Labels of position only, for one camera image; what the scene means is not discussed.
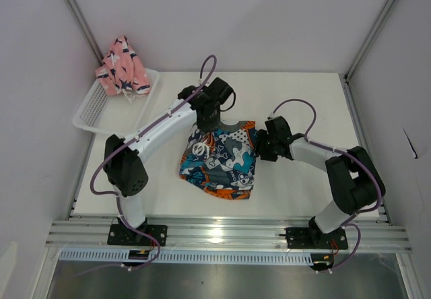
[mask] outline metal floor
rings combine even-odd
[[[309,267],[155,263],[74,276],[98,265],[59,261],[48,298],[407,298],[395,255],[356,255],[332,275]]]

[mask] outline metal frame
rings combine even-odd
[[[366,149],[368,149],[366,137],[348,82],[370,50],[397,1],[386,1],[348,73],[345,76],[340,76],[358,141]],[[102,53],[76,0],[65,0],[65,2],[92,52],[101,63]],[[82,170],[85,170],[92,144],[93,139],[90,141]],[[81,179],[82,173],[77,178],[75,192],[69,206],[68,218],[55,221],[50,230],[46,242],[45,260],[34,288],[33,298],[46,298],[59,257],[60,259],[68,259],[67,255],[75,255],[77,259],[91,261],[97,258],[98,255],[103,257],[104,254],[110,255],[110,253],[118,252],[120,255],[113,260],[123,261],[130,250],[127,246],[109,246],[106,243],[109,225],[112,224],[115,217],[81,217],[73,215],[73,204],[76,201]],[[362,231],[362,242],[358,252],[396,253],[409,297],[423,298],[418,276],[413,266],[412,251],[405,228],[392,226],[386,207],[381,207],[379,214],[380,217],[376,222],[358,222]],[[211,263],[226,263],[226,258],[223,259],[223,256],[230,255],[231,259],[228,259],[230,261],[227,263],[232,263],[235,261],[235,257],[244,255],[244,257],[251,258],[252,264],[257,264],[260,263],[260,261],[258,262],[259,258],[265,257],[274,260],[274,257],[281,255],[281,257],[290,257],[282,264],[300,264],[303,262],[295,262],[295,258],[307,257],[311,252],[319,252],[316,250],[290,250],[287,248],[286,239],[280,236],[280,234],[284,233],[284,228],[286,227],[307,226],[308,218],[304,217],[246,219],[234,217],[150,216],[148,220],[151,224],[165,224],[168,226],[167,243],[163,249],[165,262],[190,263],[190,260],[192,260],[194,263],[205,263],[205,259],[196,260],[195,257],[190,259],[189,255],[201,255],[201,257],[202,255],[209,255],[212,258]],[[347,229],[346,233],[350,241],[350,248],[352,248],[357,240],[356,231]]]
[[[88,163],[88,160],[90,159],[90,154],[92,153],[92,148],[93,148],[95,137],[96,137],[96,135],[92,134],[91,138],[90,138],[90,140],[86,146],[86,152],[85,152],[84,158],[82,159],[81,164],[79,166],[79,170],[78,170],[78,173],[75,177],[75,182],[73,184],[72,192],[71,192],[71,195],[69,196],[69,199],[67,202],[68,205],[67,205],[66,210],[64,211],[61,219],[68,220],[69,217],[71,216],[71,214],[73,213],[73,208],[75,207],[75,204],[77,201],[79,189],[81,188],[82,180],[84,179],[84,174],[86,172],[87,163]]]
[[[345,80],[347,83],[350,82],[350,79],[352,78],[356,69],[360,66],[361,62],[366,57],[368,51],[371,49],[372,45],[376,41],[378,35],[380,34],[380,31],[383,29],[383,26],[386,24],[386,21],[389,19],[391,12],[394,10],[397,2],[398,0],[386,0],[385,4],[380,10],[380,13],[378,14],[376,20],[374,21],[370,31],[366,35],[361,48],[359,49],[352,64],[350,65],[349,70],[347,71],[347,74],[345,75]]]
[[[85,40],[88,43],[88,46],[92,50],[94,56],[96,57],[97,61],[100,65],[102,65],[102,59],[103,54],[100,51],[96,39],[93,36],[92,31],[90,30],[90,27],[87,24],[87,21],[79,8],[79,5],[76,0],[65,0],[66,6],[69,8],[69,11],[71,12],[73,19],[75,19],[76,24],[78,25],[79,29],[82,32],[82,35],[84,36]]]

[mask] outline white enclosure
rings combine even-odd
[[[169,71],[198,71],[202,60],[212,53],[219,58],[217,71],[229,71],[219,75],[225,75],[239,91],[231,119],[248,119],[245,117],[251,114],[250,120],[262,126],[271,105],[302,95],[320,112],[312,137],[350,147],[358,140],[365,143],[356,113],[348,108],[352,100],[344,98],[343,90],[350,89],[368,142],[365,146],[387,186],[385,200],[392,222],[407,228],[423,291],[428,290],[425,296],[431,293],[431,0],[395,0],[393,5],[388,1],[392,2],[0,0],[0,255],[10,244],[17,245],[11,265],[0,264],[0,277],[11,274],[7,285],[7,278],[0,279],[0,298],[3,290],[4,298],[31,297],[51,224],[69,215],[75,196],[75,215],[116,213],[112,199],[97,203],[88,190],[90,169],[101,160],[104,137],[96,136],[88,152],[92,135],[76,129],[72,118],[94,82],[100,56],[120,35],[129,37],[146,67],[162,72],[158,89],[163,92],[155,94],[143,123],[164,109],[189,80],[197,83],[192,80],[195,72]],[[380,22],[381,15],[388,18],[386,22]],[[373,24],[382,25],[376,36]],[[367,44],[370,37],[375,40],[372,45]],[[369,47],[368,53],[356,58],[364,46]],[[355,60],[361,60],[360,66],[351,68]],[[352,69],[355,72],[348,77],[347,89],[340,78]],[[261,88],[251,98],[266,97],[256,109],[247,110],[240,99],[251,86]],[[282,112],[292,120],[293,131],[303,131],[310,120],[305,107],[287,106]],[[180,154],[185,147],[180,140],[187,135],[182,132],[168,147]],[[160,153],[170,155],[169,149]],[[151,186],[156,189],[157,184],[165,183],[161,192],[165,198],[150,194],[145,210],[159,215],[181,215],[182,211],[187,211],[184,215],[205,215],[206,211],[215,215],[211,210],[234,215],[234,204],[209,205],[196,212],[181,207],[184,203],[173,198],[175,190],[170,189],[178,178],[173,175],[179,162],[177,153],[169,164],[153,160],[155,166],[169,169],[172,175],[167,180],[172,183],[167,186],[157,176],[158,167],[150,169],[155,181]],[[83,165],[87,170],[81,175]],[[278,166],[277,172],[282,174],[285,169],[291,170],[290,176],[272,187],[281,190],[289,178],[300,180],[301,174],[311,187],[297,183],[295,189],[304,192],[295,200],[301,205],[293,202],[288,213],[283,213],[278,203],[272,214],[316,214],[331,197],[325,176],[314,168],[306,171],[291,164]],[[320,186],[321,198],[306,203]],[[186,185],[179,189],[189,192]],[[199,205],[211,198],[203,196]],[[251,211],[256,217],[269,216],[272,205],[275,203],[257,195],[250,208],[238,212],[241,216]],[[378,212],[364,219],[376,217]]]

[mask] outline white wall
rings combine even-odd
[[[102,50],[125,34],[157,70],[345,73],[385,0],[77,0]]]
[[[387,185],[389,213],[407,228],[431,295],[431,0],[398,3],[352,90]]]
[[[25,298],[90,136],[71,124],[96,61],[63,0],[0,0],[0,254],[18,242],[4,298]]]

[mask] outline colorful shirt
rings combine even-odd
[[[194,125],[181,159],[180,177],[216,197],[248,199],[255,181],[256,140],[255,122],[222,123],[210,133]]]

